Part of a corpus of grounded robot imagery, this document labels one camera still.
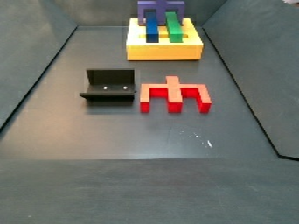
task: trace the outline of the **purple block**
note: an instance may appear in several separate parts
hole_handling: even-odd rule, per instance
[[[180,24],[183,24],[183,14],[184,14],[184,1],[137,1],[137,23],[139,25],[145,25],[145,11],[156,11],[156,19],[159,25],[165,25],[165,15],[167,11],[177,11],[177,18]]]

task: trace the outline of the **toy block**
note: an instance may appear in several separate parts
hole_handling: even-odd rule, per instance
[[[159,43],[157,21],[153,11],[145,13],[145,43]]]
[[[88,101],[132,102],[135,99],[133,69],[88,69],[88,91],[78,96]]]
[[[165,15],[167,11],[177,11],[177,17],[180,24],[183,24],[183,14],[184,14],[184,1],[137,1],[137,23],[139,25],[145,25],[145,11],[156,11],[156,19],[159,25],[165,25]]]
[[[211,97],[207,86],[203,84],[180,84],[177,76],[165,76],[167,84],[141,84],[140,112],[149,112],[151,97],[167,98],[167,109],[169,113],[181,113],[183,98],[196,99],[197,108],[201,113],[211,109]]]
[[[165,27],[171,43],[183,42],[183,28],[179,23],[176,13],[173,11],[165,12]]]
[[[159,43],[145,43],[145,27],[139,26],[137,19],[131,18],[125,51],[127,60],[199,60],[201,58],[203,43],[192,25],[192,21],[183,20],[183,43],[171,43],[165,26],[159,26]]]

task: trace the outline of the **red e-shaped block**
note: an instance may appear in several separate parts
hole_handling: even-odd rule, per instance
[[[149,112],[151,97],[167,98],[169,113],[181,113],[183,98],[196,99],[199,111],[208,113],[211,109],[211,97],[203,84],[180,84],[177,76],[165,76],[165,84],[141,84],[140,111]]]

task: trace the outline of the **black bracket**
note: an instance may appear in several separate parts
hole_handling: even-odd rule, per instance
[[[88,91],[78,95],[88,101],[132,102],[135,99],[135,69],[88,69]]]

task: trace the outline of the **yellow block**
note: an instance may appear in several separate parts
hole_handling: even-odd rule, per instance
[[[171,43],[165,26],[159,26],[159,43],[145,43],[145,27],[137,19],[129,19],[125,40],[127,60],[199,60],[201,58],[201,38],[192,21],[183,19],[183,43]]]

